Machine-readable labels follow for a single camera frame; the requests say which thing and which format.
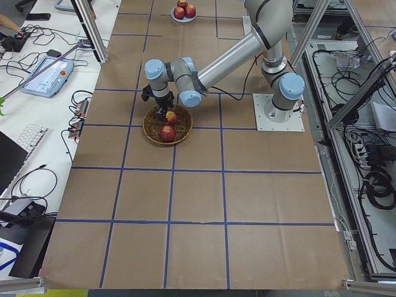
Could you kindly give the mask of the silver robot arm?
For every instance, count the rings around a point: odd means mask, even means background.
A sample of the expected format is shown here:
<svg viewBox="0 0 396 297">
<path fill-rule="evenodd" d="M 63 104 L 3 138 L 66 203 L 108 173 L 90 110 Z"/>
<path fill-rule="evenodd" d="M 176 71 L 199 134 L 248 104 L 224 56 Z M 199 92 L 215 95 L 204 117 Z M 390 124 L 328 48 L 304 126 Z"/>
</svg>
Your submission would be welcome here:
<svg viewBox="0 0 396 297">
<path fill-rule="evenodd" d="M 251 21 L 250 32 L 228 51 L 202 70 L 195 70 L 191 58 L 170 62 L 151 59 L 145 64 L 149 83 L 142 91 L 143 101 L 154 98 L 159 110 L 157 117 L 173 107 L 174 95 L 168 88 L 174 82 L 178 97 L 186 107 L 197 106 L 208 89 L 253 57 L 263 57 L 261 71 L 273 90 L 273 97 L 265 105 L 266 117 L 275 123 L 287 122 L 295 103 L 301 98 L 303 78 L 289 71 L 282 50 L 282 39 L 291 25 L 293 3 L 288 0 L 245 1 Z"/>
</svg>

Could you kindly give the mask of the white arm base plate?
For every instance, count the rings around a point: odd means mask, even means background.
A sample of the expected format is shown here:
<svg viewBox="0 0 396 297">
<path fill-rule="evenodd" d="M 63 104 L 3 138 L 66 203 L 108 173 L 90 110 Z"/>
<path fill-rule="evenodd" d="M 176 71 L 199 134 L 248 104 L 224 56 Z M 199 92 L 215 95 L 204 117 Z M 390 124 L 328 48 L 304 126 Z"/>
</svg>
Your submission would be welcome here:
<svg viewBox="0 0 396 297">
<path fill-rule="evenodd" d="M 273 105 L 273 94 L 253 94 L 256 128 L 261 132 L 304 132 L 298 103 L 291 110 L 282 111 Z"/>
</svg>

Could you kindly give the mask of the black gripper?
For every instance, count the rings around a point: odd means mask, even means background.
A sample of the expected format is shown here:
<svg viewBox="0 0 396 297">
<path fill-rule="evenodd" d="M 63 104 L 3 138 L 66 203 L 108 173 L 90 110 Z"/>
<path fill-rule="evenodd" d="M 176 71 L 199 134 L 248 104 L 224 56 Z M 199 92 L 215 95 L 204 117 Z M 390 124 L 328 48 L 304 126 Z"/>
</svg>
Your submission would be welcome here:
<svg viewBox="0 0 396 297">
<path fill-rule="evenodd" d="M 165 96 L 158 97 L 154 96 L 159 110 L 155 112 L 155 117 L 159 121 L 166 121 L 166 112 L 174 108 L 174 95 L 172 91 L 169 91 Z"/>
</svg>

